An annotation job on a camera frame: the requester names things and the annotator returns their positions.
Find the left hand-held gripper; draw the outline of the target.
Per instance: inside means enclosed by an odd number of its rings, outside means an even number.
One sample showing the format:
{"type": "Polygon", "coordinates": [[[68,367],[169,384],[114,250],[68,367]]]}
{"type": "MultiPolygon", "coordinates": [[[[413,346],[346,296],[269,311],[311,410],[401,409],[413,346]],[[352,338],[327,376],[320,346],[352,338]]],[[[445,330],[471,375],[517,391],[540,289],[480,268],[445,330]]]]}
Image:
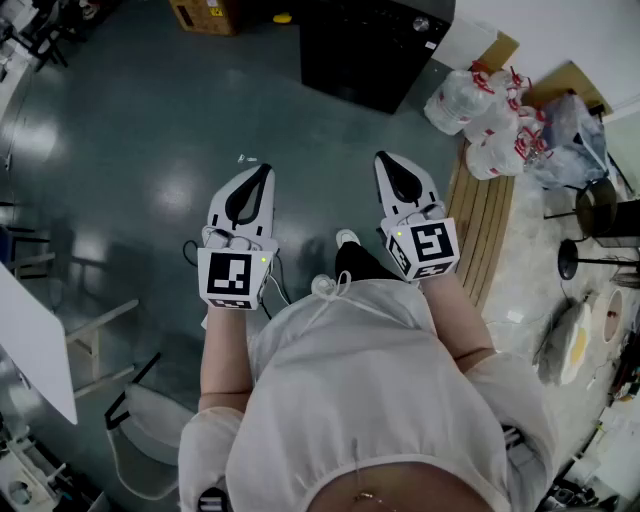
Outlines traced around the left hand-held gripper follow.
{"type": "Polygon", "coordinates": [[[256,310],[271,275],[278,243],[225,231],[271,236],[275,171],[263,163],[243,171],[215,194],[197,250],[200,298],[209,306],[256,310]]]}

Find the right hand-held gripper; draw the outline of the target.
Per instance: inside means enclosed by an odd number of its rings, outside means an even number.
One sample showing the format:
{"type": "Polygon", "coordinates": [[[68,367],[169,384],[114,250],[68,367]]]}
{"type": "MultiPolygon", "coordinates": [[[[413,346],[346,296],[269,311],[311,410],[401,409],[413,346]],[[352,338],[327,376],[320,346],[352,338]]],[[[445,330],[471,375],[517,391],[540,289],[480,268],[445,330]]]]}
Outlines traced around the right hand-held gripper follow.
{"type": "Polygon", "coordinates": [[[445,217],[430,174],[387,151],[376,153],[374,169],[385,248],[402,278],[416,282],[451,272],[460,258],[455,222],[445,217]]]}

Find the person's right forearm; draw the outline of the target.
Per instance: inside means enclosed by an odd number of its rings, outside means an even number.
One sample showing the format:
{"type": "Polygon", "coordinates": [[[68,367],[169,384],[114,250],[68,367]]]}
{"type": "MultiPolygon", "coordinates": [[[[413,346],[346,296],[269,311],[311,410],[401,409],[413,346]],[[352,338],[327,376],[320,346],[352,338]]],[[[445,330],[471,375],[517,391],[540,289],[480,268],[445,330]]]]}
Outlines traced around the person's right forearm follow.
{"type": "Polygon", "coordinates": [[[490,333],[454,273],[421,281],[438,339],[461,372],[495,354],[490,333]]]}

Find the person's left forearm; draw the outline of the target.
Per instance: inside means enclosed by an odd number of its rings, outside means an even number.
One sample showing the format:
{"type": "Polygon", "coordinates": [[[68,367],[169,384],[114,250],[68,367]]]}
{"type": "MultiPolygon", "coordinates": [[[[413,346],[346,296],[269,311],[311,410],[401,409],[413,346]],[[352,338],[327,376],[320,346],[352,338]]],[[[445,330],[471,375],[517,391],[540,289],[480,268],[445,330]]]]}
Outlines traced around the person's left forearm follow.
{"type": "Polygon", "coordinates": [[[246,312],[209,307],[200,370],[199,410],[226,407],[243,413],[252,390],[246,312]]]}

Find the stack of wooden boards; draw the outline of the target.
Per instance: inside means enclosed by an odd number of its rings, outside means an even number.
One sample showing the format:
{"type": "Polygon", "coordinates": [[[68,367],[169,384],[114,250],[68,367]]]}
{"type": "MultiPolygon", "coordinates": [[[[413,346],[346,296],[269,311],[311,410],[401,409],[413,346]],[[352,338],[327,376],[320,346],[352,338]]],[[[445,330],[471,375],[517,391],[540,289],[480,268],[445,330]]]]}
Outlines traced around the stack of wooden boards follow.
{"type": "Polygon", "coordinates": [[[482,310],[488,298],[505,239],[515,179],[481,181],[466,166],[469,143],[460,143],[446,200],[455,221],[460,259],[455,273],[472,304],[482,310]]]}

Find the person's black trousers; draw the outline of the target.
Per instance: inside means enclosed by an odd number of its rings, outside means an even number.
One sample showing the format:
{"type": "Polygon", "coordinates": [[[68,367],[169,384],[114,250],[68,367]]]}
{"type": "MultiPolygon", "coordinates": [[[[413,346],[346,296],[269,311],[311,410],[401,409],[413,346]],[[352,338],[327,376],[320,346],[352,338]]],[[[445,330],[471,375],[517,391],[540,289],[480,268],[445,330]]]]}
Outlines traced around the person's black trousers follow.
{"type": "Polygon", "coordinates": [[[384,267],[373,255],[356,242],[345,242],[338,249],[335,258],[335,274],[338,282],[347,281],[344,272],[348,272],[351,281],[396,280],[401,278],[384,267]]]}

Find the white board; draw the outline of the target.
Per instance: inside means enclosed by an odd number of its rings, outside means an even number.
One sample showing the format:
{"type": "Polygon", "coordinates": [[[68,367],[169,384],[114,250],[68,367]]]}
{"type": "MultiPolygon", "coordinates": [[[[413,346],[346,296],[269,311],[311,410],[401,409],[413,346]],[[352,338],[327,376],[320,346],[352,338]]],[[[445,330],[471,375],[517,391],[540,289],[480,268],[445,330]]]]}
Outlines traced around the white board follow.
{"type": "Polygon", "coordinates": [[[432,58],[453,69],[466,70],[497,39],[492,25],[465,16],[455,17],[432,58]]]}

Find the bluish crumpled plastic bag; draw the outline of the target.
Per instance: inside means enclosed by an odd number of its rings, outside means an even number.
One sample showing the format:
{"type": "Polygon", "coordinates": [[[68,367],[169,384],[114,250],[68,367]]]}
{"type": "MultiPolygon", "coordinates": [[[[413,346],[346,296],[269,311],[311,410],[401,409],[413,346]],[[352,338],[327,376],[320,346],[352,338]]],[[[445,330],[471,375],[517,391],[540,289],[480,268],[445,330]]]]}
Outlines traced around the bluish crumpled plastic bag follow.
{"type": "Polygon", "coordinates": [[[528,158],[525,173],[547,189],[582,189],[605,178],[609,171],[604,127],[583,100],[566,93],[543,112],[548,118],[541,134],[544,148],[528,158]]]}

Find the black round stand base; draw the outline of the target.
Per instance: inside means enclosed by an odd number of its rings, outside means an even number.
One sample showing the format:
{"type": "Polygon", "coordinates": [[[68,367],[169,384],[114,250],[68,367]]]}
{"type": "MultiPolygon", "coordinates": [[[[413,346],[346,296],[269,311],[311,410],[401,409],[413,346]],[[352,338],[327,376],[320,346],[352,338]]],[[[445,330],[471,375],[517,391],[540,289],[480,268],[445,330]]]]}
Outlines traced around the black round stand base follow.
{"type": "Polygon", "coordinates": [[[572,280],[580,264],[615,266],[617,268],[632,269],[636,273],[640,273],[640,260],[626,261],[606,258],[581,258],[576,243],[570,239],[563,240],[557,254],[557,270],[560,278],[564,281],[572,280]]]}

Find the brown cardboard box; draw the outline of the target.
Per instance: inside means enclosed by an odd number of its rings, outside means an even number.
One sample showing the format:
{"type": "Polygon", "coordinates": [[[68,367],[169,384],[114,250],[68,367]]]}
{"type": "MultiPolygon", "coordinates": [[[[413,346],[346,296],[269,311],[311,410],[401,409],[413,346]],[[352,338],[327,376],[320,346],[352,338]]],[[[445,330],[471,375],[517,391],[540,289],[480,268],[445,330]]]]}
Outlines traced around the brown cardboard box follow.
{"type": "Polygon", "coordinates": [[[169,4],[187,32],[233,36],[241,17],[241,0],[169,0],[169,4]]]}

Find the black round stool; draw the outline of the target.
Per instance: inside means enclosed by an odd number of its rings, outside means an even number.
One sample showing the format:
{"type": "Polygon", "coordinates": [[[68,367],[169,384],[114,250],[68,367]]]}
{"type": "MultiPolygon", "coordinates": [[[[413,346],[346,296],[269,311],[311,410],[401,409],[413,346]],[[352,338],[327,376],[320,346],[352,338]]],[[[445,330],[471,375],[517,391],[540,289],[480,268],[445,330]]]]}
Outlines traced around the black round stool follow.
{"type": "Polygon", "coordinates": [[[635,222],[640,223],[640,198],[621,200],[609,178],[589,182],[576,191],[574,208],[569,212],[544,215],[544,220],[575,217],[581,231],[577,242],[590,238],[634,237],[635,222]]]}

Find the person's white blouse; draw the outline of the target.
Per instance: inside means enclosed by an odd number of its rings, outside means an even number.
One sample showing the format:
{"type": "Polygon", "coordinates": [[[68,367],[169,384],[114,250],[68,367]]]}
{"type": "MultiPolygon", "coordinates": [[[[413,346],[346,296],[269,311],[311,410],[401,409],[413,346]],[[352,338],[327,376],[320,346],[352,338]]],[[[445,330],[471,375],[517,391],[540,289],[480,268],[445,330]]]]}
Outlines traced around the person's white blouse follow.
{"type": "Polygon", "coordinates": [[[556,432],[531,365],[495,352],[463,373],[424,295],[396,280],[335,282],[281,311],[248,346],[243,413],[214,407],[184,427],[182,512],[208,495],[233,512],[307,512],[365,469],[422,463],[493,512],[534,512],[556,470],[556,432]]]}

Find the fried egg shaped cushion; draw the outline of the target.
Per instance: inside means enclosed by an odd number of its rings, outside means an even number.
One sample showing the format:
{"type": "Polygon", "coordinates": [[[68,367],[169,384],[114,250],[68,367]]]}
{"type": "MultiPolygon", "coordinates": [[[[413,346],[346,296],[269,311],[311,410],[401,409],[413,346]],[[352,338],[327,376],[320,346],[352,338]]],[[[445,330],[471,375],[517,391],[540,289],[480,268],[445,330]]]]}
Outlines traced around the fried egg shaped cushion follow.
{"type": "Polygon", "coordinates": [[[573,382],[582,367],[590,343],[591,305],[573,305],[558,320],[545,340],[538,373],[544,384],[556,386],[573,382]]]}

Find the white chair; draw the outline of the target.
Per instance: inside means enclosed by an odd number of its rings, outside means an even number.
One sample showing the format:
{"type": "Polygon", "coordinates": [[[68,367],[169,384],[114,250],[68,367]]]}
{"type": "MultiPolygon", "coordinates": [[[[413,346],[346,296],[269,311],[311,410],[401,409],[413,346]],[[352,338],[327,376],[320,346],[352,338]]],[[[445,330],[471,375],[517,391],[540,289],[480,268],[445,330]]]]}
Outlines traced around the white chair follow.
{"type": "Polygon", "coordinates": [[[141,384],[160,357],[154,355],[104,414],[120,483],[148,501],[162,500],[177,489],[181,433],[195,415],[141,384]]]}

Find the white table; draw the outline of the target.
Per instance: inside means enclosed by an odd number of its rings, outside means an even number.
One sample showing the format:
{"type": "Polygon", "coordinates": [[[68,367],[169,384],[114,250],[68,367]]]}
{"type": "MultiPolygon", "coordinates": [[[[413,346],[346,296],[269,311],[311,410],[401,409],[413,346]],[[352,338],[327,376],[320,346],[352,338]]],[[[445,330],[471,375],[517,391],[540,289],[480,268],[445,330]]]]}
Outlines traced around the white table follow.
{"type": "Polygon", "coordinates": [[[137,299],[130,300],[67,333],[59,318],[0,263],[0,347],[31,387],[73,425],[78,423],[78,398],[134,371],[129,365],[106,376],[100,374],[99,329],[138,305],[137,299]],[[94,380],[78,389],[72,384],[70,345],[84,350],[92,365],[94,380]]]}

